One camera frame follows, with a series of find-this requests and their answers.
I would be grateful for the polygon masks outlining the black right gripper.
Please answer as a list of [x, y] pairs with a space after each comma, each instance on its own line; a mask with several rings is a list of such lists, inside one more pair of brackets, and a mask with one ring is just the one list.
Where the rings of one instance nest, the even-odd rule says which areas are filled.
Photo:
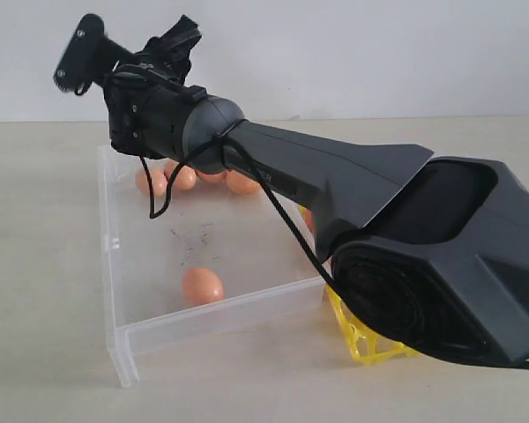
[[198, 24], [182, 15], [163, 35], [151, 37], [135, 57], [140, 63], [151, 64], [171, 81], [184, 86], [191, 69], [190, 52], [201, 38]]

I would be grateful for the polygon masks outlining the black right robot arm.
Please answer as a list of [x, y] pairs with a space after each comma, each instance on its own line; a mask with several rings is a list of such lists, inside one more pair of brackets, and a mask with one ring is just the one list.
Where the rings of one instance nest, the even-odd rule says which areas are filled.
[[186, 86], [200, 40], [186, 17], [136, 53], [109, 43], [113, 148], [242, 174], [308, 209], [305, 249], [373, 331], [433, 358], [529, 370], [529, 190], [497, 160], [420, 145], [353, 145], [247, 120]]

